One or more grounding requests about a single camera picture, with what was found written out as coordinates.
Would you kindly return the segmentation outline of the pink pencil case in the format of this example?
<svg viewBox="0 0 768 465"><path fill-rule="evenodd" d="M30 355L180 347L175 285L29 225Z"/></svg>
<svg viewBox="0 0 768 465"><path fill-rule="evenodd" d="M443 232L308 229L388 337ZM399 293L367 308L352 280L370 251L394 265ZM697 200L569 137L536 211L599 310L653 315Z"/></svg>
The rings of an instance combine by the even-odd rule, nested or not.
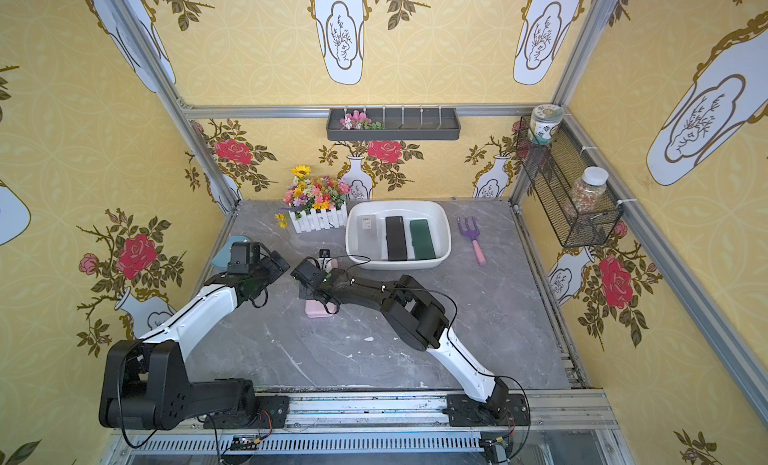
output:
<svg viewBox="0 0 768 465"><path fill-rule="evenodd" d="M319 267L328 272L338 267L338 260L331 258L321 258L319 260ZM338 312L339 306L332 302L323 304L313 299L305 300L305 313L310 319L330 318Z"/></svg>

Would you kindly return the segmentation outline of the green pencil case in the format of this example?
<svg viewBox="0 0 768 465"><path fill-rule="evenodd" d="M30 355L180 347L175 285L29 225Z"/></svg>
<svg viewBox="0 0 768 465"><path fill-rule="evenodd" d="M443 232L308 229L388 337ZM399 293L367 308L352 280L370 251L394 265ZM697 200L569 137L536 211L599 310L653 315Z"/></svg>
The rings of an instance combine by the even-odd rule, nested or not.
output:
<svg viewBox="0 0 768 465"><path fill-rule="evenodd" d="M414 258L417 261L435 259L436 252L432 241L429 221L426 219L411 220L409 228Z"/></svg>

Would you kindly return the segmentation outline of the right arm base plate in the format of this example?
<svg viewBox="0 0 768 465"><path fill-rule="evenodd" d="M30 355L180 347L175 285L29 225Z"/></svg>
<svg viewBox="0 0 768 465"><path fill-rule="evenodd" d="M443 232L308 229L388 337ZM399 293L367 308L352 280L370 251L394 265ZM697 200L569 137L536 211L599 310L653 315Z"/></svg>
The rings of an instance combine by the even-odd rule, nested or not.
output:
<svg viewBox="0 0 768 465"><path fill-rule="evenodd" d="M452 427L529 426L530 408L522 394L507 394L480 403L466 395L448 395L442 410Z"/></svg>

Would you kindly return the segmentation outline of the black pencil case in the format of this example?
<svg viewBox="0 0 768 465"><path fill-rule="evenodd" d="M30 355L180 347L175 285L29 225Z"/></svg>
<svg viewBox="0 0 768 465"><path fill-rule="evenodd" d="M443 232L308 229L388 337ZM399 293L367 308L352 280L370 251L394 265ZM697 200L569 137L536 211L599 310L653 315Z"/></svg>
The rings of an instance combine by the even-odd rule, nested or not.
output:
<svg viewBox="0 0 768 465"><path fill-rule="evenodd" d="M407 261L405 226L402 216L385 218L387 259L389 261Z"/></svg>

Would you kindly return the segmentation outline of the clear pencil case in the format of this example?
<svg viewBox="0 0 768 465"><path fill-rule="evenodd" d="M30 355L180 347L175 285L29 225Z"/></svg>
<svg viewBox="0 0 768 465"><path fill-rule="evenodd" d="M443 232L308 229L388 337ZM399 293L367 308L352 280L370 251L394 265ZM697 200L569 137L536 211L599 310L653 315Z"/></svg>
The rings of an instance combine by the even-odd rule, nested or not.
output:
<svg viewBox="0 0 768 465"><path fill-rule="evenodd" d="M357 253L372 261L387 259L385 219L377 215L361 215L357 222Z"/></svg>

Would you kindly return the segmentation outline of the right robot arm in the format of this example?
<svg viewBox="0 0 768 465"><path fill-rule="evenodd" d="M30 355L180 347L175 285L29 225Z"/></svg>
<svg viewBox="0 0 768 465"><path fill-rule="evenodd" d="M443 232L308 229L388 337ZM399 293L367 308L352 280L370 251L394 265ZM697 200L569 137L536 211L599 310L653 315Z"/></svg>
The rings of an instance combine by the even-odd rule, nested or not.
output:
<svg viewBox="0 0 768 465"><path fill-rule="evenodd" d="M504 379L483 366L464 346L438 300L413 277L375 281L345 269L325 271L306 258L291 272L310 298L323 305L351 304L379 312L400 341L433 356L457 380L469 400L495 420L509 415L509 387Z"/></svg>

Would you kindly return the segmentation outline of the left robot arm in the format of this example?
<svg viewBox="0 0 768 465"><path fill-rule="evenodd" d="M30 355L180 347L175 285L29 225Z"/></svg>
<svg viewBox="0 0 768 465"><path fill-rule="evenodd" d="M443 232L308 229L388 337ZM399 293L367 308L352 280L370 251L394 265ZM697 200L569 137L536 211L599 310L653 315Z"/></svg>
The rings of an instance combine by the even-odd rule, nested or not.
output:
<svg viewBox="0 0 768 465"><path fill-rule="evenodd" d="M244 423L257 414L253 384L244 378L190 381L186 360L223 318L268 296L268 286L289 269L259 242L236 243L227 269L210 277L181 310L138 339L108 352L98 420L105 428L171 430L202 415L233 415Z"/></svg>

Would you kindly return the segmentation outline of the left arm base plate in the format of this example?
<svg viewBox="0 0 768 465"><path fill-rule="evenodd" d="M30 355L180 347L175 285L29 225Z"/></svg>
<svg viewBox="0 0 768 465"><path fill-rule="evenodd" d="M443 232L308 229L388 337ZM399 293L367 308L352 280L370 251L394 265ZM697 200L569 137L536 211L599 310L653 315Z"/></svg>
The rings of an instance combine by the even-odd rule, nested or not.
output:
<svg viewBox="0 0 768 465"><path fill-rule="evenodd" d="M214 413L205 417L203 428L227 429L282 429L286 425L290 397L287 395L257 396L253 411L236 410Z"/></svg>

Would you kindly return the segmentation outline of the white plastic storage box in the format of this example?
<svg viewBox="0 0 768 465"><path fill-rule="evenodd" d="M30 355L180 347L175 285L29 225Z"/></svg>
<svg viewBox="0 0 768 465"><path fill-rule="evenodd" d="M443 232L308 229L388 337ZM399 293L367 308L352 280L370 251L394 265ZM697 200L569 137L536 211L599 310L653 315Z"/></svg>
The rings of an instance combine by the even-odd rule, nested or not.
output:
<svg viewBox="0 0 768 465"><path fill-rule="evenodd" d="M354 205L345 235L346 255L369 270L421 270L452 252L444 208L432 201L370 201Z"/></svg>

